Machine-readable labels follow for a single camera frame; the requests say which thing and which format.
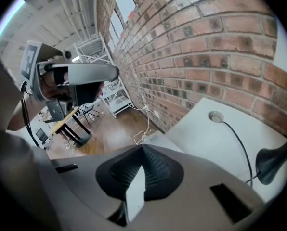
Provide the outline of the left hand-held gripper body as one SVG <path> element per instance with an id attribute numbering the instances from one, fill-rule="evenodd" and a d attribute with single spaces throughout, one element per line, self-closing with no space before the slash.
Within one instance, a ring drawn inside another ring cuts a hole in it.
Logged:
<path id="1" fill-rule="evenodd" d="M 35 41 L 28 41 L 24 50 L 21 62 L 21 75 L 33 98 L 46 106 L 52 116 L 52 122 L 63 120 L 72 110 L 74 101 L 69 96 L 58 96 L 48 99 L 42 92 L 41 76 L 47 71 L 47 67 L 52 64 L 74 63 L 71 61 L 71 53 L 62 51 L 47 44 Z M 66 81 L 62 86 L 74 86 Z"/>

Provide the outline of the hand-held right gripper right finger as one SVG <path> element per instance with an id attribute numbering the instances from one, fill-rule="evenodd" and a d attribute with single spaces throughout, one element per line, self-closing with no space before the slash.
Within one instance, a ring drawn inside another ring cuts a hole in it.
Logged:
<path id="1" fill-rule="evenodd" d="M 167 198 L 146 202 L 142 209 L 144 231 L 235 231 L 251 217 L 234 224 L 214 196 L 211 187 L 224 184 L 255 213 L 264 203 L 246 183 L 217 164 L 171 149 L 153 146 L 178 161 L 184 169 L 180 186 Z"/>

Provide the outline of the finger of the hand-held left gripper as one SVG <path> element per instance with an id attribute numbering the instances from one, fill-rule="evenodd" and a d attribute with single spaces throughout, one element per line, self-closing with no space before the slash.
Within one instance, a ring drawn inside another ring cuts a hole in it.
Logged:
<path id="1" fill-rule="evenodd" d="M 94 102 L 101 94 L 103 82 L 76 85 L 74 87 L 74 106 Z"/>
<path id="2" fill-rule="evenodd" d="M 119 76 L 119 69 L 110 64 L 66 63 L 52 64 L 47 71 L 63 70 L 68 73 L 69 84 L 90 84 L 114 81 Z"/>

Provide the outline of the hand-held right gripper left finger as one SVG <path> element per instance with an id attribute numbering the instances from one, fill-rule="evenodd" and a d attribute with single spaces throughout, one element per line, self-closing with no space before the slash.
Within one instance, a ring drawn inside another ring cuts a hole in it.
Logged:
<path id="1" fill-rule="evenodd" d="M 53 159 L 72 193 L 96 214 L 119 225 L 129 224 L 144 207 L 146 190 L 139 146 L 105 154 Z"/>

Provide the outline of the person's left hand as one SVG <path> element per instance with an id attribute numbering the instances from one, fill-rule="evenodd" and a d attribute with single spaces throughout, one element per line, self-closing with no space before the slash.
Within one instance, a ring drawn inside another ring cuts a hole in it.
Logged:
<path id="1" fill-rule="evenodd" d="M 68 71 L 63 68 L 46 72 L 41 76 L 44 96 L 48 99 L 69 96 L 69 87 L 62 86 L 66 81 L 68 81 Z"/>

